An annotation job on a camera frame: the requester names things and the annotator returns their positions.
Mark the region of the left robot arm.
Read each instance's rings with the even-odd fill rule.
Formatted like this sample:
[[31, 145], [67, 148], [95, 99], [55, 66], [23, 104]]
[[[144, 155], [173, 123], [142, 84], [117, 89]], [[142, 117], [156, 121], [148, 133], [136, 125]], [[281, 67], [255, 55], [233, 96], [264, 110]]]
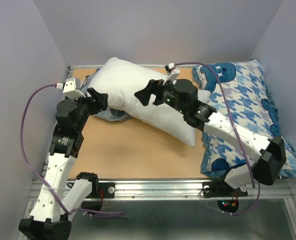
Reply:
[[67, 195], [64, 194], [70, 171], [75, 164], [84, 137], [82, 131], [91, 115], [108, 107], [108, 94], [88, 88], [89, 95], [65, 97], [56, 106], [56, 125], [48, 150], [48, 166], [42, 178], [37, 201], [18, 229], [29, 240], [67, 240], [72, 219], [86, 197], [99, 193], [95, 173], [81, 172]]

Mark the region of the dark blue lettered pillowcase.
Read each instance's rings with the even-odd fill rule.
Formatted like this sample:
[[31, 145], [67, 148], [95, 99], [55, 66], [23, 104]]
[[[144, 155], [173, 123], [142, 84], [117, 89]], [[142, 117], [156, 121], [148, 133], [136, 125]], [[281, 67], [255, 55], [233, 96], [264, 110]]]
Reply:
[[[89, 87], [90, 81], [95, 77], [99, 70], [100, 69], [97, 68], [93, 74], [87, 75], [85, 77], [84, 82], [81, 85], [81, 91], [85, 95], [88, 93], [87, 89]], [[95, 114], [94, 116], [109, 122], [123, 122], [131, 118], [131, 116], [128, 113], [122, 110], [117, 110], [109, 107], [106, 110], [101, 111], [98, 114]]]

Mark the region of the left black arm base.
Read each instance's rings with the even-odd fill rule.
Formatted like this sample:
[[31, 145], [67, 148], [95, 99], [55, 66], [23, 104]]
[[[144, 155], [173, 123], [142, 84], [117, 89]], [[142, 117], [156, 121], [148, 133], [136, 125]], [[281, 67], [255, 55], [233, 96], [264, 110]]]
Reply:
[[97, 192], [88, 195], [80, 207], [82, 209], [100, 211], [104, 200], [115, 198], [115, 186], [114, 182], [99, 182]]

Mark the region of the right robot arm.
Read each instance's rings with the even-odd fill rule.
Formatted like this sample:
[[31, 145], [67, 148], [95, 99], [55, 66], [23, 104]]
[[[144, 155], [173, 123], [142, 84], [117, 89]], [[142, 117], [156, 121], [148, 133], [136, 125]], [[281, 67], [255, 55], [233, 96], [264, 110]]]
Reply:
[[223, 139], [239, 147], [252, 164], [229, 170], [218, 182], [219, 192], [230, 195], [237, 188], [253, 181], [266, 186], [274, 184], [286, 162], [285, 142], [282, 137], [268, 138], [254, 133], [198, 99], [198, 89], [188, 79], [175, 82], [151, 79], [147, 86], [134, 93], [143, 106], [155, 95], [153, 105], [166, 104], [183, 115], [193, 128]]

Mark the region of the white pillow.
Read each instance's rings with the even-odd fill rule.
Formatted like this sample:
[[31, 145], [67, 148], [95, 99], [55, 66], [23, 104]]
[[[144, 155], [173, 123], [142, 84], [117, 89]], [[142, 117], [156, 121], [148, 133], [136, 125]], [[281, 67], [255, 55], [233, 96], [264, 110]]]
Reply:
[[165, 103], [154, 105], [154, 94], [135, 96], [147, 87], [150, 80], [163, 81], [166, 78], [167, 75], [161, 72], [112, 57], [90, 78], [88, 87], [108, 95], [108, 108], [123, 111], [194, 147], [195, 129], [184, 121], [182, 113]]

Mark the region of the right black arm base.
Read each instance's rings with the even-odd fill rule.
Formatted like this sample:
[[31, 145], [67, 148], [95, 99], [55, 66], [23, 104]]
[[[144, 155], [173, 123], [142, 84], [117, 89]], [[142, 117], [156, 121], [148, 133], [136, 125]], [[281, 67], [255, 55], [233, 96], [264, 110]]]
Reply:
[[224, 181], [208, 181], [202, 184], [199, 196], [203, 199], [219, 198], [217, 205], [223, 213], [236, 215], [239, 209], [239, 198], [247, 197], [248, 190], [245, 186], [237, 189], [231, 188]]

